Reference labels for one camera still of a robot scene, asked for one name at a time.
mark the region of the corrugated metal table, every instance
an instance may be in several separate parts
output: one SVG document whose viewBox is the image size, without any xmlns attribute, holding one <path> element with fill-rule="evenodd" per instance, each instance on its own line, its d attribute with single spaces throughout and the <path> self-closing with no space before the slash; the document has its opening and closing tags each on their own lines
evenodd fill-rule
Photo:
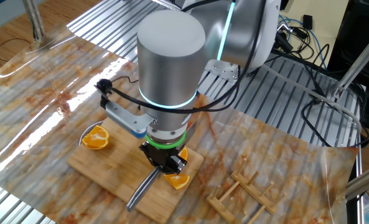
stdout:
<svg viewBox="0 0 369 224">
<path fill-rule="evenodd" d="M 167 7 L 177 9 L 169 3 L 157 0 L 104 0 L 67 27 L 76 35 L 137 62 L 136 32 L 139 22 L 146 15 Z M 199 92 L 215 99 L 234 85 L 232 74 L 236 73 L 236 67 L 223 71 L 212 66 L 213 64 L 207 65 L 199 83 Z M 301 63 L 279 58 L 267 63 L 267 66 L 303 86 L 313 88 L 310 76 Z M 317 81 L 327 95 L 332 94 L 337 82 L 321 74 L 318 74 Z M 301 118 L 301 109 L 309 100 L 307 93 L 262 69 L 256 75 L 244 78 L 233 107 L 300 139 L 322 146 L 323 143 Z M 357 96 L 352 91 L 346 91 L 338 103 L 359 116 Z M 347 116 L 328 109 L 324 104 L 314 106 L 306 113 L 309 121 L 331 145 L 351 146 L 359 142 L 355 126 Z M 362 172 L 361 152 L 356 162 L 359 175 Z M 361 223 L 363 217 L 361 202 L 358 206 L 358 223 Z M 0 188 L 0 224 L 2 223 L 54 222 Z"/>
</svg>

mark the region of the cutting board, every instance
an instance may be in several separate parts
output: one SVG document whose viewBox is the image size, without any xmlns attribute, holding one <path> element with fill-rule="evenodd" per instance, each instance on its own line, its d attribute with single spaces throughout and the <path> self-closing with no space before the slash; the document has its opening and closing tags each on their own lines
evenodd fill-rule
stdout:
<svg viewBox="0 0 369 224">
<path fill-rule="evenodd" d="M 108 118 L 102 126 L 110 134 L 110 143 L 102 150 L 90 150 L 81 145 L 74 150 L 67 162 L 76 171 L 127 203 L 154 167 L 139 150 L 143 139 L 136 139 Z M 158 223 L 166 223 L 202 162 L 203 157 L 189 149 L 188 163 L 182 174 L 191 176 L 190 183 L 183 189 L 176 190 L 164 177 L 160 177 L 137 204 L 136 209 Z"/>
</svg>

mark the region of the orange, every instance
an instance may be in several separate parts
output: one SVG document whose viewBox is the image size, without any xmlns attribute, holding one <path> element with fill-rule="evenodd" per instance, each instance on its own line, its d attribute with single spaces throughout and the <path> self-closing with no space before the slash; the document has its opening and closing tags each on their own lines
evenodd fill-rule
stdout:
<svg viewBox="0 0 369 224">
<path fill-rule="evenodd" d="M 82 144 L 92 150 L 103 149 L 108 145 L 108 139 L 110 134 L 108 131 L 100 126 L 96 125 L 83 139 Z"/>
<path fill-rule="evenodd" d="M 190 176 L 185 174 L 165 174 L 164 177 L 176 190 L 182 189 L 190 182 Z"/>
<path fill-rule="evenodd" d="M 185 160 L 187 160 L 187 159 L 188 159 L 188 157 L 189 157 L 189 150 L 187 149 L 187 147 L 184 147 L 184 148 L 182 149 L 182 151 L 179 153 L 179 156 L 180 156 L 181 158 L 185 159 Z"/>
</svg>

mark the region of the metal table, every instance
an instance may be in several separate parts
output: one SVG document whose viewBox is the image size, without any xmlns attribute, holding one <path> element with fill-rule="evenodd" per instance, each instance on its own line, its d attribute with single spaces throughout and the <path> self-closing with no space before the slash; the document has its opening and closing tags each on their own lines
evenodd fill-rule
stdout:
<svg viewBox="0 0 369 224">
<path fill-rule="evenodd" d="M 136 32 L 139 22 L 146 15 L 167 7 L 177 9 L 176 6 L 158 0 L 103 0 L 67 27 L 76 35 L 137 62 Z M 303 86 L 314 88 L 301 63 L 279 58 L 267 63 L 267 66 Z M 236 67 L 232 68 L 220 68 L 210 62 L 199 83 L 199 92 L 210 99 L 224 94 L 235 82 L 233 75 L 237 71 Z M 317 81 L 327 95 L 333 94 L 336 80 L 318 74 Z M 260 70 L 256 75 L 243 79 L 233 107 L 300 139 L 322 146 L 323 143 L 301 118 L 301 109 L 309 100 L 307 93 Z M 338 103 L 360 116 L 357 96 L 352 91 L 346 91 Z M 359 142 L 355 126 L 346 115 L 328 109 L 324 104 L 306 110 L 306 114 L 331 145 L 350 146 Z M 356 169 L 357 175 L 360 175 L 361 151 L 357 157 Z M 362 223 L 362 200 L 358 201 L 357 209 L 357 223 Z M 0 223 L 54 222 L 0 188 Z"/>
</svg>

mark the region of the plastic sheet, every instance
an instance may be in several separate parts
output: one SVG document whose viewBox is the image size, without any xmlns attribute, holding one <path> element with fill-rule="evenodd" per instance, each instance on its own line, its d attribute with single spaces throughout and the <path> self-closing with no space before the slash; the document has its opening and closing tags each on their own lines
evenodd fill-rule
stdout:
<svg viewBox="0 0 369 224">
<path fill-rule="evenodd" d="M 51 42 L 33 43 L 0 69 L 0 186 L 61 224 L 152 223 L 66 163 L 84 130 L 106 118 L 93 85 L 136 79 L 137 65 L 65 27 L 46 38 Z M 137 83 L 120 79 L 114 86 L 139 97 Z M 264 211 L 255 223 L 346 223 L 345 187 L 358 149 L 313 146 L 233 109 L 201 113 L 188 147 L 205 160 L 171 223 L 225 223 L 206 197 L 217 185 L 222 192 L 233 185 L 230 174 L 245 157 L 243 174 L 259 170 L 259 190 L 275 183 L 267 198 L 287 194 L 276 214 Z M 241 187 L 231 197 L 227 208 L 243 223 L 260 207 Z"/>
</svg>

